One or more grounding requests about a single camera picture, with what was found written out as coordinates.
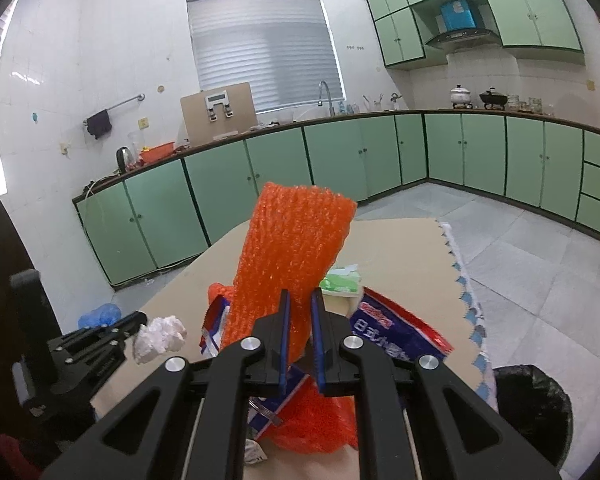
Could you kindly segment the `blue red snack bag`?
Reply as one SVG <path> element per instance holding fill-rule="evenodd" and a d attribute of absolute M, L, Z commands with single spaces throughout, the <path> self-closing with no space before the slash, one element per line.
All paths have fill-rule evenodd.
<path fill-rule="evenodd" d="M 350 315 L 352 333 L 384 350 L 390 358 L 415 362 L 421 356 L 443 361 L 453 346 L 418 316 L 369 287 Z"/>

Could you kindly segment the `black trash bin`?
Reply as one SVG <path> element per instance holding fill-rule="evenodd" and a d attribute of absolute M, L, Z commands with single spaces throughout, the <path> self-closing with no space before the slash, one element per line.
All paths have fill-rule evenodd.
<path fill-rule="evenodd" d="M 494 370 L 498 412 L 557 470 L 573 436 L 570 397 L 553 377 L 532 364 Z"/>

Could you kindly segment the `blue plastic bag on floor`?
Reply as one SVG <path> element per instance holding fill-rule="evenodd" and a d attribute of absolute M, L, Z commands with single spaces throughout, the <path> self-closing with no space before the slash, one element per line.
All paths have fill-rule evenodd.
<path fill-rule="evenodd" d="M 78 329 L 114 325 L 121 318 L 121 310 L 116 304 L 102 304 L 100 307 L 80 316 Z"/>

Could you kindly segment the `crumpled white tissue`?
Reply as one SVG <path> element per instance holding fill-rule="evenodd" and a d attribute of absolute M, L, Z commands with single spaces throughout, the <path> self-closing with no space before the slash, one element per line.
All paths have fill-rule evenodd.
<path fill-rule="evenodd" d="M 187 330 L 175 315 L 153 318 L 148 325 L 140 326 L 133 341 L 133 359 L 145 364 L 157 356 L 180 350 L 186 341 Z"/>

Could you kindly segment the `green white small packet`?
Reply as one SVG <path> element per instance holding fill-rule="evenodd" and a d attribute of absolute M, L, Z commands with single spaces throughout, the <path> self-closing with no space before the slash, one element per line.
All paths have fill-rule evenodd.
<path fill-rule="evenodd" d="M 320 281 L 320 289 L 326 295 L 355 297 L 362 292 L 361 275 L 356 264 L 333 266 Z"/>

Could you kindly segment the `steel electric kettle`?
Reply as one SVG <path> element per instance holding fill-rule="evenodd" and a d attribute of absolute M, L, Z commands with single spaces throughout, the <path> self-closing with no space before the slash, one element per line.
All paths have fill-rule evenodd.
<path fill-rule="evenodd" d="M 127 174 L 135 168 L 133 153 L 126 146 L 122 146 L 122 148 L 117 149 L 116 162 L 119 174 Z"/>

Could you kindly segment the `orange plastic basin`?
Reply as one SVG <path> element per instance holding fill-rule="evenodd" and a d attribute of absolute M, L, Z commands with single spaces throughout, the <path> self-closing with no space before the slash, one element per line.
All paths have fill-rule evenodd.
<path fill-rule="evenodd" d="M 151 165 L 159 160 L 169 158 L 174 153 L 174 142 L 166 142 L 153 148 L 143 148 L 140 151 L 140 160 L 144 165 Z"/>

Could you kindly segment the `cardboard board with printout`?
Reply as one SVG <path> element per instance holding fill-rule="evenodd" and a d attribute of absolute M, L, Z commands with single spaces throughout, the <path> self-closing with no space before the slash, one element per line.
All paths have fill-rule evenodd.
<path fill-rule="evenodd" d="M 186 136 L 191 146 L 249 131 L 258 124 L 250 84 L 230 84 L 181 98 Z"/>

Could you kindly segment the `white cooking pot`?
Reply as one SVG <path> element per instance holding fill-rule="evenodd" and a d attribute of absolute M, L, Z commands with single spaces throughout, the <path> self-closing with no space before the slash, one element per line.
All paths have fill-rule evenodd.
<path fill-rule="evenodd" d="M 450 90 L 450 101 L 454 110 L 472 110 L 471 92 L 461 84 Z"/>

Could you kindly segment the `black wok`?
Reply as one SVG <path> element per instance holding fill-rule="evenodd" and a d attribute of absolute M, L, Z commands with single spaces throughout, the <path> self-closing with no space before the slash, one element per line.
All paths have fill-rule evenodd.
<path fill-rule="evenodd" d="M 493 87 L 479 94 L 480 100 L 486 110 L 505 110 L 508 96 L 496 91 Z"/>

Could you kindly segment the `chrome sink faucet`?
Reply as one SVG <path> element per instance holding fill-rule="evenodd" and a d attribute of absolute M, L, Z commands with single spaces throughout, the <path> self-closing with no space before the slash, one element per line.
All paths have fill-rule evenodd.
<path fill-rule="evenodd" d="M 334 104 L 332 104 L 332 94 L 330 93 L 328 83 L 324 80 L 321 80 L 318 83 L 317 106 L 322 107 L 324 104 L 327 104 L 328 116 L 334 117 L 336 112 Z"/>

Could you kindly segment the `window blind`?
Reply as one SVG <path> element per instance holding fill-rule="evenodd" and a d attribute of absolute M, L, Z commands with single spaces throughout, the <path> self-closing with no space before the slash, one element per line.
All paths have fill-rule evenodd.
<path fill-rule="evenodd" d="M 323 0 L 188 0 L 202 90 L 249 84 L 254 109 L 316 103 L 326 82 L 346 98 Z"/>

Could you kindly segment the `range hood with blue box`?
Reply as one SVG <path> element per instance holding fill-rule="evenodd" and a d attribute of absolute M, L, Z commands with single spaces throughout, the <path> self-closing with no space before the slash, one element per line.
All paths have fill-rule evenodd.
<path fill-rule="evenodd" d="M 478 6 L 471 0 L 450 0 L 440 6 L 440 18 L 444 31 L 426 41 L 426 45 L 445 52 L 454 53 L 486 46 L 502 45 L 501 37 L 484 24 Z"/>

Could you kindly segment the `dark towel on rail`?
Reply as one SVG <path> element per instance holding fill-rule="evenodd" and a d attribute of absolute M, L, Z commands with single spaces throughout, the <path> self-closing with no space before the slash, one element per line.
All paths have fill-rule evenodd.
<path fill-rule="evenodd" d="M 86 130 L 90 136 L 98 140 L 112 130 L 108 110 L 101 110 L 86 120 Z"/>

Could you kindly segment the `green upper wall cabinets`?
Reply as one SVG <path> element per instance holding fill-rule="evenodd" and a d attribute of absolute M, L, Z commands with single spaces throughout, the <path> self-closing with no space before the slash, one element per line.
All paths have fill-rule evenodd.
<path fill-rule="evenodd" d="M 426 45 L 444 31 L 440 6 L 450 0 L 366 0 L 384 65 L 416 70 L 449 63 L 453 53 Z M 484 24 L 501 37 L 497 47 L 515 58 L 582 65 L 584 52 L 565 0 L 471 0 Z"/>

